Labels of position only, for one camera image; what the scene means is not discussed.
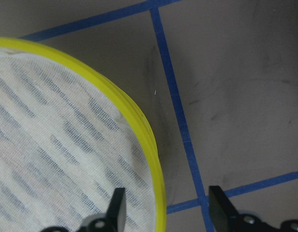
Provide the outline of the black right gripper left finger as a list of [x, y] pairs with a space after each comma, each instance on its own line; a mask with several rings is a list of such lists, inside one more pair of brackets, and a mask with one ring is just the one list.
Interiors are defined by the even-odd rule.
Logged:
[[125, 188], [115, 188], [106, 212], [111, 232], [123, 232], [126, 224], [127, 206]]

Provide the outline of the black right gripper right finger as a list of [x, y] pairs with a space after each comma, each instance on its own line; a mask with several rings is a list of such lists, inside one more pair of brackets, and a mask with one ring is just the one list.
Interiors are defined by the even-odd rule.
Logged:
[[209, 216], [215, 231], [234, 231], [238, 211], [220, 186], [209, 186]]

